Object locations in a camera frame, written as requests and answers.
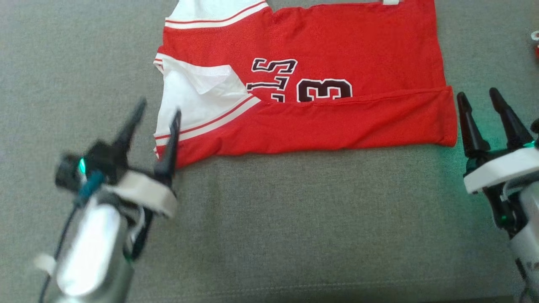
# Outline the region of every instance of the green led light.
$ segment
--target green led light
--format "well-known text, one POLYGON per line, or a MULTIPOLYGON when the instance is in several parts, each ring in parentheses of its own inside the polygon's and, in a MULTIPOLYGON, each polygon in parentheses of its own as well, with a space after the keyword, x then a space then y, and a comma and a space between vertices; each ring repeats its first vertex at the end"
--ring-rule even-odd
POLYGON ((79 161, 79 170, 82 174, 86 175, 86 162, 84 158, 81 158, 79 161))
POLYGON ((535 141, 524 144, 524 147, 526 147, 526 148, 534 148, 535 147, 535 141))

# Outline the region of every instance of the red object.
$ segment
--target red object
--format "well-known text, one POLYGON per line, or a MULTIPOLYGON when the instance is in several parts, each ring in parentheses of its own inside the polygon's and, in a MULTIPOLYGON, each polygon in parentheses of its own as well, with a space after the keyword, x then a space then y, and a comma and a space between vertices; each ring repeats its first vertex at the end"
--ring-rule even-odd
POLYGON ((230 65, 261 99, 232 121, 181 141, 178 166, 211 155, 455 145, 453 92, 433 0, 276 12, 259 6, 267 5, 253 2, 215 20, 167 19, 160 54, 198 66, 230 65))

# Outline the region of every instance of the red jersey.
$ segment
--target red jersey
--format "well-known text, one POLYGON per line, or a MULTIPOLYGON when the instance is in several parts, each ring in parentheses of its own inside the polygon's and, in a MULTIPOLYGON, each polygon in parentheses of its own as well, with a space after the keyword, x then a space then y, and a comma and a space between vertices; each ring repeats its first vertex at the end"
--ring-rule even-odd
POLYGON ((321 4, 181 0, 154 61, 157 153, 182 110, 178 166, 211 155, 454 146, 433 0, 321 4))

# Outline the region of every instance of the robotic arm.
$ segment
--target robotic arm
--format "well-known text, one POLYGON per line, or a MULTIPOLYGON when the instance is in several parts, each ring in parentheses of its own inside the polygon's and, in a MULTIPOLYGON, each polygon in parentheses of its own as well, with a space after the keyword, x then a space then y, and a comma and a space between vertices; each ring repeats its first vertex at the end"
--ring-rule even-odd
POLYGON ((171 184, 181 114, 178 111, 172 121, 163 159, 149 173, 127 162, 145 107, 142 99, 112 144, 97 141, 82 156, 63 157, 56 185, 76 197, 54 256, 59 261, 50 269, 40 303, 125 302, 133 262, 144 248, 154 214, 166 218, 175 214, 177 201, 171 184), (84 213, 77 234, 60 258, 67 227, 78 209, 84 213))
MULTIPOLYGON (((466 95, 457 96, 468 158, 464 184, 468 193, 482 191, 487 196, 496 226, 509 234, 517 267, 527 284, 523 295, 539 302, 539 140, 533 140, 497 89, 490 90, 490 98, 502 119, 507 149, 490 150, 466 95)), ((146 101, 141 100, 112 144, 97 141, 82 156, 63 157, 56 185, 73 192, 75 199, 54 255, 53 261, 58 263, 49 270, 40 303, 125 302, 133 262, 144 248, 154 214, 174 215, 177 201, 171 184, 181 114, 178 111, 172 121, 163 159, 149 173, 127 163, 145 106, 146 101), (77 234, 60 258, 67 227, 79 209, 84 214, 77 234)), ((531 130, 539 133, 539 119, 531 130)))
MULTIPOLYGON (((482 191, 487 196, 494 223, 509 234, 516 265, 527 285, 520 301, 528 294, 533 302, 539 302, 539 140, 534 141, 496 88, 490 89, 490 98, 506 132, 506 149, 490 150, 466 95, 457 95, 468 158, 464 185, 469 194, 482 191)), ((531 130, 539 134, 539 119, 531 130)))

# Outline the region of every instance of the gray couch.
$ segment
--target gray couch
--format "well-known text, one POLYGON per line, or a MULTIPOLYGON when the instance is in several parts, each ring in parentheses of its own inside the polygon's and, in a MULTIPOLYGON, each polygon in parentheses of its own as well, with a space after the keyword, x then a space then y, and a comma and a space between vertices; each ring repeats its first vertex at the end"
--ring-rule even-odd
MULTIPOLYGON (((0 2, 0 301, 37 300, 70 209, 53 184, 63 150, 110 139, 149 100, 132 164, 150 168, 162 79, 152 60, 175 0, 0 2)), ((269 1, 271 7, 317 0, 269 1)), ((534 0, 438 0, 447 82, 465 91, 494 147, 496 86, 526 124, 539 116, 529 34, 534 0)), ((487 200, 469 196, 455 148, 408 146, 213 157, 176 180, 129 302, 418 302, 511 295, 521 282, 487 200)))

